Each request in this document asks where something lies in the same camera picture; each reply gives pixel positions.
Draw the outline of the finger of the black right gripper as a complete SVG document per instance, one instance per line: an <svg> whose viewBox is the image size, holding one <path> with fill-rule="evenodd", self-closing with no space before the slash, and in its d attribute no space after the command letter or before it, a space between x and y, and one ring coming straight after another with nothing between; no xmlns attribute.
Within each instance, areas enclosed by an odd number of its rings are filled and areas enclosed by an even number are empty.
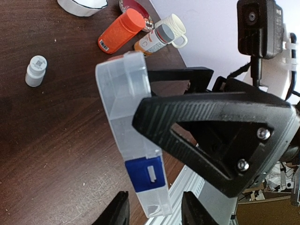
<svg viewBox="0 0 300 225"><path fill-rule="evenodd" d="M144 98L133 117L144 137L228 197L260 185L297 132L297 111L268 93Z"/></svg>
<svg viewBox="0 0 300 225"><path fill-rule="evenodd" d="M148 71L148 79L153 82L189 81L184 94L205 93L214 71L206 67L185 69L165 69Z"/></svg>

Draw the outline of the clear plastic pill organizer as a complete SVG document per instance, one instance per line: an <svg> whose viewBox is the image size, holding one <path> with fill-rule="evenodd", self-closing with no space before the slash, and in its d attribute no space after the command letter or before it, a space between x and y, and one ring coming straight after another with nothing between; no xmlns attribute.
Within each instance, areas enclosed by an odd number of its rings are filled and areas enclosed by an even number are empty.
<svg viewBox="0 0 300 225"><path fill-rule="evenodd" d="M96 65L95 78L113 137L146 217L172 214L162 150L132 126L151 97L144 55L127 52Z"/></svg>

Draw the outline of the orange pill bottle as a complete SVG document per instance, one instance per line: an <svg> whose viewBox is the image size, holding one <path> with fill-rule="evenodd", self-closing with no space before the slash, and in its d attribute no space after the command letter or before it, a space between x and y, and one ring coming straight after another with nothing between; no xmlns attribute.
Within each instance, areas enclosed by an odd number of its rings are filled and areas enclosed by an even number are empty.
<svg viewBox="0 0 300 225"><path fill-rule="evenodd" d="M145 27L143 16L129 8L120 15L98 38L99 48L107 53L117 52Z"/></svg>

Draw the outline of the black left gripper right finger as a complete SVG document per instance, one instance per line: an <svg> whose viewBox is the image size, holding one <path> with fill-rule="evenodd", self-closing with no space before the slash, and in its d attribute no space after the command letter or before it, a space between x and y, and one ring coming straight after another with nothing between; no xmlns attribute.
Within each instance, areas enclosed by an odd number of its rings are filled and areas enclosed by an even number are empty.
<svg viewBox="0 0 300 225"><path fill-rule="evenodd" d="M196 196L191 192L183 192L182 197L183 225L218 225Z"/></svg>

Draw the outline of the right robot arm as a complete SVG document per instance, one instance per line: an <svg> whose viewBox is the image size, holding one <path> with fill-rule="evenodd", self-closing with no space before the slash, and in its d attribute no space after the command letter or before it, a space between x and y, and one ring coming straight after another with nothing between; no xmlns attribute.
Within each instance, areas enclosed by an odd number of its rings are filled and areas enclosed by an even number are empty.
<svg viewBox="0 0 300 225"><path fill-rule="evenodd" d="M189 81L183 95L141 100L134 129L228 197L259 186L300 151L300 112L287 101L204 67L154 70L150 82Z"/></svg>

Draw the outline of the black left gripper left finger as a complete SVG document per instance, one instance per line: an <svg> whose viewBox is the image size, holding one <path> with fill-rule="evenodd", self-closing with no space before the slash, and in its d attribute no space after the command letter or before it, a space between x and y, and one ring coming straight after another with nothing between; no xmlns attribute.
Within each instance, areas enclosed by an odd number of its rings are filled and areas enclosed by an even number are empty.
<svg viewBox="0 0 300 225"><path fill-rule="evenodd" d="M129 225L128 191L120 191L92 225Z"/></svg>

